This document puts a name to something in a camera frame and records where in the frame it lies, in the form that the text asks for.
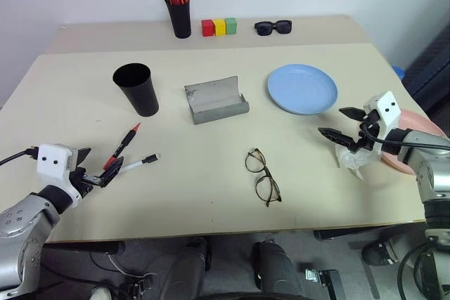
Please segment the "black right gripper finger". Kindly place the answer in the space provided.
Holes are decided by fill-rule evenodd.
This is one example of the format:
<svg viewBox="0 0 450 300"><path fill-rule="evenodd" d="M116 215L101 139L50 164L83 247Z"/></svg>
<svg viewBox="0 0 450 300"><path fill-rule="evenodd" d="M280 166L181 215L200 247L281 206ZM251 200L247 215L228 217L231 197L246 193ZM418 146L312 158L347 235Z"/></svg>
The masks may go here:
<svg viewBox="0 0 450 300"><path fill-rule="evenodd" d="M343 107L339 109L339 112L341 112L346 117L358 122L362 122L365 120L365 118L367 118L367 113L364 110L356 107Z"/></svg>
<svg viewBox="0 0 450 300"><path fill-rule="evenodd" d="M348 150L356 149L356 143L354 142L354 139L350 136L344 135L341 131L325 127L319 127L318 131L322 136L324 136L328 140L338 145L341 145L347 148Z"/></svg>

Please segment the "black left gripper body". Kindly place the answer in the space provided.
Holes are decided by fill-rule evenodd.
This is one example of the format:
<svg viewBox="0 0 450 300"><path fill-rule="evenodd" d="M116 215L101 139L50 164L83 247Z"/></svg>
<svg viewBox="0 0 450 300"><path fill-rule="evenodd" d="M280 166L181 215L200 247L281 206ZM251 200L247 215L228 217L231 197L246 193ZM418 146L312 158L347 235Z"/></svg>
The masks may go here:
<svg viewBox="0 0 450 300"><path fill-rule="evenodd" d="M94 186L103 187L102 179L88 175L86 169L82 167L77 167L74 171L71 171L69 180L80 197L88 195L94 189Z"/></svg>

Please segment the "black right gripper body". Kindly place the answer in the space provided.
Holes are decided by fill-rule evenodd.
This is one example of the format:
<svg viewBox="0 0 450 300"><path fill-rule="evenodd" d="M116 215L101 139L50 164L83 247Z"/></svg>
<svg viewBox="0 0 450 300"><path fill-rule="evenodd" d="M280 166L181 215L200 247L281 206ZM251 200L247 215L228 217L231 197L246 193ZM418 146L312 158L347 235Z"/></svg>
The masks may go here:
<svg viewBox="0 0 450 300"><path fill-rule="evenodd" d="M352 153L358 152L360 149L372 151L378 137L380 127L378 121L380 115L376 111L367 113L367 118L360 122L359 140L356 142L356 149L351 150Z"/></svg>

